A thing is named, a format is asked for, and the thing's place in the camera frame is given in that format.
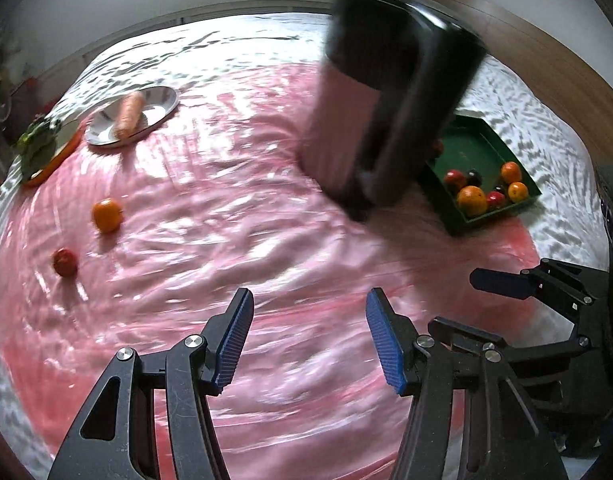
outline black cylindrical container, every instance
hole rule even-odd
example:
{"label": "black cylindrical container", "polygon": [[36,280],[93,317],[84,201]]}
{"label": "black cylindrical container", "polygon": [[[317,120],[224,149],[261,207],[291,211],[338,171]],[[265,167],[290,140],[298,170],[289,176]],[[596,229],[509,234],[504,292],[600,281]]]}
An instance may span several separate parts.
{"label": "black cylindrical container", "polygon": [[325,53],[302,169],[342,205],[392,205],[486,49],[430,0],[334,0]]}

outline red apple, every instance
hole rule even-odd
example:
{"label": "red apple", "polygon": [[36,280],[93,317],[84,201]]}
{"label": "red apple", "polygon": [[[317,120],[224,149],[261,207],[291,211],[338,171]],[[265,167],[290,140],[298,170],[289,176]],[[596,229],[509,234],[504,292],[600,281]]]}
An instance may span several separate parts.
{"label": "red apple", "polygon": [[66,248],[53,253],[53,268],[63,278],[72,278],[77,274],[77,256]]}
{"label": "red apple", "polygon": [[466,186],[466,177],[461,171],[449,170],[444,176],[444,184],[452,193],[458,193],[462,187]]}
{"label": "red apple", "polygon": [[506,204],[506,197],[499,191],[491,191],[486,196],[486,202],[489,205],[489,209],[499,209]]}
{"label": "red apple", "polygon": [[439,158],[444,153],[444,142],[442,139],[435,139],[433,141],[433,158]]}

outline fruit in tray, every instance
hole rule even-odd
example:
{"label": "fruit in tray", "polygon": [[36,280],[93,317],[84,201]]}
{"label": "fruit in tray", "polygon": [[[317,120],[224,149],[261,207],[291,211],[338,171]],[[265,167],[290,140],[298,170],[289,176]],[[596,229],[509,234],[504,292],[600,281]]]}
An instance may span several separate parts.
{"label": "fruit in tray", "polygon": [[507,162],[504,164],[499,170],[499,174],[506,184],[522,181],[522,170],[520,170],[519,165],[515,162]]}
{"label": "fruit in tray", "polygon": [[467,186],[481,186],[481,174],[477,170],[471,170],[466,174],[466,185]]}
{"label": "fruit in tray", "polygon": [[116,231],[123,221],[122,208],[112,198],[97,202],[91,211],[93,222],[102,234]]}
{"label": "fruit in tray", "polygon": [[504,193],[500,193],[499,191],[495,190],[488,193],[486,196],[486,202],[489,205],[490,210],[495,210],[504,207],[506,204],[506,197],[504,196]]}
{"label": "fruit in tray", "polygon": [[69,249],[59,249],[53,253],[53,268],[63,278],[72,278],[77,274],[77,256]]}
{"label": "fruit in tray", "polygon": [[457,195],[457,205],[468,218],[483,215],[489,208],[486,195],[477,186],[462,188]]}
{"label": "fruit in tray", "polygon": [[513,182],[509,186],[509,200],[513,203],[522,202],[528,198],[528,188],[521,182]]}
{"label": "fruit in tray", "polygon": [[462,189],[462,187],[466,186],[466,177],[461,171],[449,170],[446,171],[444,176],[444,184],[446,187],[448,187],[449,191],[456,194]]}
{"label": "fruit in tray", "polygon": [[442,139],[435,139],[432,145],[433,158],[439,158],[444,153],[444,141]]}

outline wrinkled fabric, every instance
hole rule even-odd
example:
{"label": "wrinkled fabric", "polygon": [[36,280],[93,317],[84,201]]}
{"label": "wrinkled fabric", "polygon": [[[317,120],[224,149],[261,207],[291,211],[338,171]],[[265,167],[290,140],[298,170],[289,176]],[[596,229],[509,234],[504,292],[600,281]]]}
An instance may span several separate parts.
{"label": "wrinkled fabric", "polygon": [[[236,16],[123,41],[53,115],[149,84],[182,92],[176,115],[122,152],[81,146],[35,191],[15,195],[14,165],[0,199],[0,356],[14,385],[0,359],[0,428],[38,478],[48,471],[43,441],[55,452],[119,346],[169,348],[240,285],[253,291],[256,316],[234,383],[210,399],[234,479],[387,478],[409,400],[379,368],[363,313],[371,286],[420,332],[442,314],[523,344],[566,336],[567,323],[537,302],[476,292],[467,276],[476,266],[517,272],[538,254],[605,268],[599,199],[576,134],[488,57],[458,111],[483,117],[513,149],[544,193],[538,204],[454,239],[413,186],[396,208],[353,224],[294,158],[325,26],[308,14]],[[90,208],[106,196],[122,202],[126,221],[100,238]],[[50,268],[62,246],[80,258],[71,285]],[[449,476],[458,404],[454,412]],[[157,416],[170,478],[161,404]]]}
{"label": "wrinkled fabric", "polygon": [[[256,314],[234,384],[211,407],[239,479],[362,478],[393,459],[409,401],[376,359],[370,287],[421,332],[442,315],[521,335],[532,303],[468,283],[475,267],[538,263],[519,219],[454,239],[414,187],[362,225],[304,177],[296,147],[317,73],[280,65],[187,91],[147,139],[112,154],[81,146],[19,195],[0,245],[0,350],[53,451],[115,349],[170,348],[238,286]],[[106,197],[125,216],[111,236],[90,219]],[[78,255],[74,282],[52,270],[61,247]]]}

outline white bedsheet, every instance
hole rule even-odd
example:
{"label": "white bedsheet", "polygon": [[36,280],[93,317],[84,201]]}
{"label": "white bedsheet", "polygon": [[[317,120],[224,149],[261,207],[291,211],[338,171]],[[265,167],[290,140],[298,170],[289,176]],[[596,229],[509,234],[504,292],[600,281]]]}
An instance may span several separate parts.
{"label": "white bedsheet", "polygon": [[[75,116],[110,95],[145,85],[164,84],[183,91],[233,70],[316,62],[326,26],[327,17],[318,14],[232,16],[125,40],[91,63],[52,115]],[[592,165],[571,127],[492,57],[484,60],[458,113],[484,118],[542,190],[538,204],[521,216],[538,254],[606,269],[608,245]],[[19,180],[16,161],[0,192],[0,236]],[[568,329],[566,322],[544,309],[523,342],[561,339]],[[0,429],[32,474],[46,478],[51,457],[32,431],[1,360]],[[454,473],[455,465],[449,463],[447,474]]]}

